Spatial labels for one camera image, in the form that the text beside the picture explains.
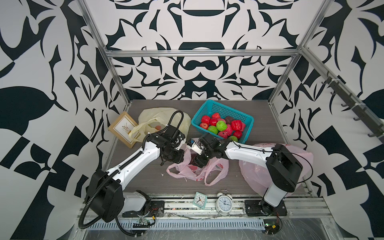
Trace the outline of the green apple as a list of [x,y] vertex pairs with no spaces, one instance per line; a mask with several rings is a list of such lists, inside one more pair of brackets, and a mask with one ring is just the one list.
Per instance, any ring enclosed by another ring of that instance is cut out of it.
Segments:
[[218,121],[216,123],[216,128],[218,129],[219,132],[223,132],[228,128],[228,126],[225,121]]
[[215,134],[215,135],[217,135],[217,134],[219,133],[219,130],[217,129],[216,126],[209,126],[209,127],[207,128],[207,130],[208,130],[209,132]]
[[239,141],[239,139],[236,136],[229,136],[228,139],[232,140],[233,142]]

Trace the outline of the smooth red apple with stem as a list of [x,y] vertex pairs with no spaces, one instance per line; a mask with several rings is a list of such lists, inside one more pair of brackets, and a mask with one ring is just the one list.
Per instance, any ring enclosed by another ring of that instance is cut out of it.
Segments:
[[207,124],[207,123],[201,123],[200,124],[200,127],[202,128],[202,129],[205,129],[205,130],[207,130],[208,128],[209,128],[209,124]]

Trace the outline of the yellow plastic bag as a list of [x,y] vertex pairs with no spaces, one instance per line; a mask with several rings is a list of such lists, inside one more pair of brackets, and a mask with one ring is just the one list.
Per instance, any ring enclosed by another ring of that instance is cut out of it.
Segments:
[[[131,130],[129,137],[134,142],[141,143],[148,133],[153,134],[165,128],[169,123],[171,116],[176,111],[177,110],[174,108],[151,108],[143,110],[138,118],[139,124]],[[191,117],[187,113],[183,112],[183,114],[184,118],[179,126],[179,130],[187,137],[191,125]],[[181,114],[177,113],[174,116],[171,125],[177,127],[180,119]]]

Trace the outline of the small dark red apple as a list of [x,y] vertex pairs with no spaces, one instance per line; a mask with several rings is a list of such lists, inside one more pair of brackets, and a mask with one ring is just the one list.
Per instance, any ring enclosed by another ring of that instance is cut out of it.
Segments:
[[235,136],[238,140],[240,140],[241,137],[243,136],[243,132],[241,132],[241,131],[235,131],[235,132],[233,133],[233,136]]

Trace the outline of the pink plastic bag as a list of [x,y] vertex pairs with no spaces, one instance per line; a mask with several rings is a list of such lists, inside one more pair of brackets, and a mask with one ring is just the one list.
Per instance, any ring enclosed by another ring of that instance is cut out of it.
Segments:
[[217,184],[228,175],[229,160],[213,158],[205,167],[200,168],[192,164],[193,157],[196,156],[195,152],[186,149],[183,161],[179,164],[171,164],[166,172],[176,179],[203,181],[207,187]]
[[272,184],[287,190],[287,196],[290,196],[301,179],[312,172],[314,155],[308,151],[286,144],[263,143],[254,146],[260,149],[257,157],[261,157],[265,165],[239,161],[239,166],[247,184],[261,196],[272,190]]

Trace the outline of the dark purple fruit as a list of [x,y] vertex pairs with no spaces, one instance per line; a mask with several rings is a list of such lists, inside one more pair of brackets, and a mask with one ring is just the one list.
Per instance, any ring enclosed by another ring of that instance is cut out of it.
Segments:
[[235,119],[234,119],[233,117],[231,117],[231,116],[227,116],[227,117],[225,118],[225,121],[226,121],[227,124],[231,124],[234,120],[235,120]]

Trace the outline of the large red bell-shaped fruit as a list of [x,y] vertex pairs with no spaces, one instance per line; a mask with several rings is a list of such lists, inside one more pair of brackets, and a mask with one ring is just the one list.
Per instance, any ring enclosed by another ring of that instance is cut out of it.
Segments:
[[233,131],[243,132],[245,129],[245,124],[240,120],[234,120],[231,122],[231,127]]

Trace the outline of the pink plastic bag front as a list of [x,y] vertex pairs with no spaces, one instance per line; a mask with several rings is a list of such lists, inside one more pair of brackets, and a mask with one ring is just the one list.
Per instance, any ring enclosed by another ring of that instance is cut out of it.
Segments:
[[261,157],[265,165],[239,161],[239,166],[247,184],[261,196],[272,190],[272,184],[287,190],[287,196],[290,196],[301,179],[312,172],[314,155],[308,151],[286,144],[263,143],[254,146],[260,149],[257,157]]

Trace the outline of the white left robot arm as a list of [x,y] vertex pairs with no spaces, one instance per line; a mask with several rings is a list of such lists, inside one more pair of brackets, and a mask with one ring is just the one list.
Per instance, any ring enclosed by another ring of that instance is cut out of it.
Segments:
[[119,165],[107,170],[97,170],[91,177],[85,197],[85,207],[79,226],[88,228],[98,220],[108,223],[119,214],[136,212],[146,215],[151,199],[142,191],[124,195],[131,180],[156,159],[180,163],[184,157],[182,145],[185,135],[176,127],[167,126],[158,133],[148,134],[142,146]]

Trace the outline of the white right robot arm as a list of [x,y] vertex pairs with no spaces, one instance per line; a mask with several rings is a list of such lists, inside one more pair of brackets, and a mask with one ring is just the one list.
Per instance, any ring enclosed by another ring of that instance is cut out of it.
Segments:
[[270,209],[277,208],[288,193],[295,191],[303,170],[296,154],[281,144],[262,148],[204,134],[197,141],[189,140],[187,148],[197,153],[194,162],[198,167],[206,166],[210,159],[223,158],[248,162],[266,170],[272,183],[263,196],[261,206]]

